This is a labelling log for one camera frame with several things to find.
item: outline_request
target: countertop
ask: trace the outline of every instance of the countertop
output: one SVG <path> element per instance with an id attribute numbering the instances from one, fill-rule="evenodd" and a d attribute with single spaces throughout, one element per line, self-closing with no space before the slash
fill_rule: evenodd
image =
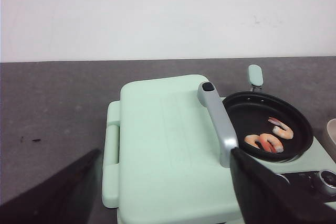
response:
<path id="1" fill-rule="evenodd" d="M 126 83 L 197 73 L 225 97 L 249 90 L 252 63 L 262 67 L 263 91 L 295 106 L 322 139 L 336 118 L 336 57 L 2 63 L 1 203 L 103 150 L 108 104 Z M 88 223 L 117 223 L 100 192 L 94 203 Z"/>

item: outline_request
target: white wall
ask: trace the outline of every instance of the white wall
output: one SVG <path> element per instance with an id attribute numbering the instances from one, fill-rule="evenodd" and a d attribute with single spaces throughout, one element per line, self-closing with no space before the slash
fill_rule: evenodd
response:
<path id="1" fill-rule="evenodd" d="M 336 0 L 1 0 L 2 62 L 336 55 Z"/>

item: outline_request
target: control panel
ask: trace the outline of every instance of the control panel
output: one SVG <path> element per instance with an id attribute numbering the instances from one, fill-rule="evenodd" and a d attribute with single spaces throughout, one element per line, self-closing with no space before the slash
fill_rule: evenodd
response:
<path id="1" fill-rule="evenodd" d="M 336 201 L 336 174 L 330 170 L 277 174 L 322 202 Z"/>

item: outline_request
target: nonstick pan surface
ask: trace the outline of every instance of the nonstick pan surface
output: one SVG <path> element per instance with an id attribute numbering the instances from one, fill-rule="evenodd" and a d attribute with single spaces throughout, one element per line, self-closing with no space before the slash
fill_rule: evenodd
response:
<path id="1" fill-rule="evenodd" d="M 273 162 L 285 161 L 301 155 L 312 144 L 312 128 L 305 116 L 277 97 L 259 92 L 239 92 L 225 98 L 223 105 L 236 131 L 239 148 L 256 158 Z M 279 119 L 294 132 L 294 137 L 290 140 L 276 136 L 284 146 L 282 153 L 269 153 L 262 147 L 257 149 L 244 142 L 246 135 L 274 135 L 274 124 L 267 121 L 269 117 Z"/>

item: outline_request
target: pink shrimp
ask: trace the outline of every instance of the pink shrimp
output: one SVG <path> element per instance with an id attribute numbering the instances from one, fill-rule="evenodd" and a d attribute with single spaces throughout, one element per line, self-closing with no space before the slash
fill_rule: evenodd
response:
<path id="1" fill-rule="evenodd" d="M 273 152 L 273 153 L 277 152 L 269 142 L 261 140 L 258 135 L 247 135 L 245 136 L 244 141 L 249 145 L 252 145 L 253 147 L 260 149 L 259 146 L 255 143 L 259 142 L 266 152 Z"/>
<path id="2" fill-rule="evenodd" d="M 278 126 L 274 126 L 273 128 L 273 133 L 276 134 L 277 136 L 280 136 L 284 139 L 292 139 L 294 136 L 294 132 L 292 131 L 292 129 L 290 127 L 288 127 L 287 125 L 285 125 L 284 123 L 282 123 L 281 121 L 279 121 L 278 119 L 275 118 L 269 118 L 268 122 L 275 124 L 275 125 L 279 125 Z"/>
<path id="3" fill-rule="evenodd" d="M 267 142 L 267 143 L 271 143 L 271 145 L 273 146 L 273 148 L 276 150 L 277 153 L 279 152 L 283 152 L 283 145 L 280 142 L 280 140 L 278 140 L 277 137 L 268 134 L 268 133 L 263 133 L 260 135 L 259 137 L 260 142 Z"/>

